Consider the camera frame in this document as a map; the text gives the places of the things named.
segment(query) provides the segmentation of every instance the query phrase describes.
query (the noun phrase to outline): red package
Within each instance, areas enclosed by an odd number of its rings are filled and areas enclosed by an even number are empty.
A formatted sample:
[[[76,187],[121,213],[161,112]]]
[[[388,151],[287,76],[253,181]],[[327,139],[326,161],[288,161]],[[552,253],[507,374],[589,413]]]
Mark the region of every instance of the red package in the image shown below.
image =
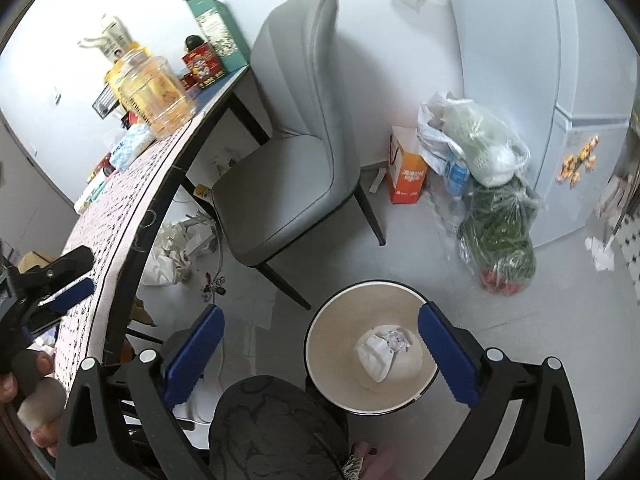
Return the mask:
[[[182,88],[185,89],[185,91],[187,92],[187,95],[192,99],[195,99],[202,91],[198,86],[198,82],[196,81],[196,78],[191,72],[183,73],[180,76],[180,83],[182,83]]]
[[[129,120],[129,125],[138,124],[138,116],[135,112],[127,112],[127,118]]]
[[[109,176],[111,173],[113,173],[113,171],[115,171],[115,168],[109,162],[110,158],[111,153],[107,153],[103,158],[101,158],[100,162],[98,162],[94,170],[89,175],[89,178],[86,180],[87,183],[91,182],[94,176],[96,176],[101,171],[104,171],[104,174],[106,176]]]
[[[203,43],[182,58],[200,88],[206,88],[223,75],[225,69],[209,43]]]

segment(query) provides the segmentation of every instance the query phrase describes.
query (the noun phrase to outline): vegetables in plastic bag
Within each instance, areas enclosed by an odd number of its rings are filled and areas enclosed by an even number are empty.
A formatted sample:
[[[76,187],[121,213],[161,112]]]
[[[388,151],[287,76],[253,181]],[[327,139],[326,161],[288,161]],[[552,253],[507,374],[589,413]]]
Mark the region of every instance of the vegetables in plastic bag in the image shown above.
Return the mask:
[[[474,191],[470,213],[460,226],[460,255],[492,293],[511,296],[529,285],[536,256],[529,228],[540,199],[517,178],[504,186]]]
[[[438,174],[444,174],[451,150],[463,158],[474,178],[484,186],[510,181],[528,163],[527,145],[487,108],[451,94],[434,95],[418,110],[420,154]]]

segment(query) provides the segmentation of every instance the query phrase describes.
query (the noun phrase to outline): blue gripper pad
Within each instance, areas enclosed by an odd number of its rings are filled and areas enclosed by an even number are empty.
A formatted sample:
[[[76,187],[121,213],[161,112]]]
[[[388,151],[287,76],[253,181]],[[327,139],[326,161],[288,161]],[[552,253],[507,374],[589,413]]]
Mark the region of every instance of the blue gripper pad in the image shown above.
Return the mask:
[[[445,322],[440,319],[429,303],[420,307],[420,337],[427,345],[455,399],[471,408],[480,400],[478,369],[450,330],[454,329],[448,320]]]
[[[225,333],[225,316],[218,307],[209,305],[191,329],[185,332],[185,342],[175,355],[169,357],[164,369],[162,400],[170,410],[189,399],[204,368],[222,340]]]
[[[85,278],[56,296],[55,300],[49,301],[46,306],[56,314],[66,314],[71,307],[76,306],[94,292],[94,282],[91,278]]]

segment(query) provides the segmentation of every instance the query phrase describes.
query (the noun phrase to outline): trash can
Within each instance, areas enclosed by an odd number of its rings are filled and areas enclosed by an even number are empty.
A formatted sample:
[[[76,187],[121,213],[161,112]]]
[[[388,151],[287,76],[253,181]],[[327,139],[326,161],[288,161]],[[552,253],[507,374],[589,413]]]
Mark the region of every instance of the trash can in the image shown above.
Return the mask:
[[[306,371],[320,393],[356,415],[391,413],[419,399],[438,373],[418,333],[418,311],[425,303],[412,288],[384,280],[357,283],[332,296],[316,313],[305,339]],[[398,326],[408,335],[406,354],[412,366],[396,367],[394,362],[387,377],[376,383],[355,348],[368,331],[385,326]]]

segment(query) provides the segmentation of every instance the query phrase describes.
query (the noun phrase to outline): dark pants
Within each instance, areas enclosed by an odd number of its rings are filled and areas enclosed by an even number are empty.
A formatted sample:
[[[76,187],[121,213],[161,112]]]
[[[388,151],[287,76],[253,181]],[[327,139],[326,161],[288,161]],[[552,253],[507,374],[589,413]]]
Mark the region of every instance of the dark pants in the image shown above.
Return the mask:
[[[209,468],[219,480],[341,480],[346,418],[322,401],[271,376],[239,381],[216,407]]]

